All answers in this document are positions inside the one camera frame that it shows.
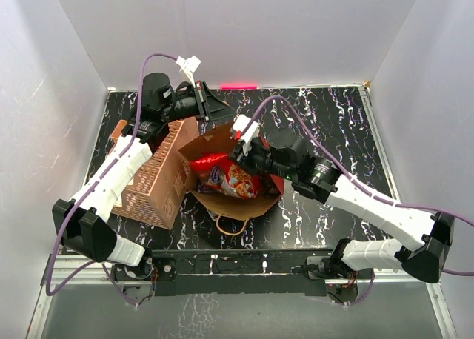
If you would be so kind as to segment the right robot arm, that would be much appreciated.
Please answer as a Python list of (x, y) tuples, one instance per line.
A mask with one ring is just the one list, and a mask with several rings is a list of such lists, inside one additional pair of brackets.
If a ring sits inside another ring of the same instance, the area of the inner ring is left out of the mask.
[(307, 259), (301, 270), (310, 278), (348, 278), (364, 269), (403, 270), (417, 280), (436, 283), (453, 241), (454, 218), (399, 207), (379, 192), (364, 192), (355, 178), (326, 158), (314, 156), (307, 142), (291, 132), (277, 132), (276, 140), (262, 141), (257, 131), (231, 129), (237, 145), (231, 159), (249, 174), (271, 174), (287, 179), (305, 198), (342, 209), (388, 233), (382, 241), (341, 239), (330, 256)]

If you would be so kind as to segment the red candy bag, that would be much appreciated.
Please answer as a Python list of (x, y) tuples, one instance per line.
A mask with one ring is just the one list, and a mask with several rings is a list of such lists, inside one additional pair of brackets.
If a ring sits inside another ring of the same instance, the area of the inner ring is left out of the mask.
[(227, 153), (205, 152), (190, 161), (190, 169), (196, 174), (197, 183), (200, 181), (234, 198), (256, 198), (262, 188), (259, 177), (247, 174)]

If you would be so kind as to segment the red paper bag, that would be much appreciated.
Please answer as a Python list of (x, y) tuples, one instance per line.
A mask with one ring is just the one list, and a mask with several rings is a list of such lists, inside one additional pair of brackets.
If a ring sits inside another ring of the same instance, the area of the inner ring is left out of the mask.
[(230, 160), (237, 146), (231, 123), (215, 127), (185, 144), (178, 152), (187, 162), (187, 189), (227, 236), (240, 235), (249, 220), (263, 216), (284, 194), (284, 179), (258, 172), (250, 175)]

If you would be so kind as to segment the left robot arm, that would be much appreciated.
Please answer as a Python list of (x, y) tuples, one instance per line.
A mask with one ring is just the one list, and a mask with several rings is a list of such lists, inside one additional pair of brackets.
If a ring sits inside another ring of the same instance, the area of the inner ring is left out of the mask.
[(64, 246), (97, 263), (121, 264), (135, 278), (148, 277), (153, 270), (149, 250), (117, 235), (107, 224), (115, 203), (164, 142), (171, 122), (186, 118), (216, 121), (233, 113), (233, 108), (215, 97), (205, 81), (185, 81), (172, 88), (164, 73), (143, 77), (136, 107), (112, 153), (69, 200), (54, 203), (57, 236), (53, 249)]

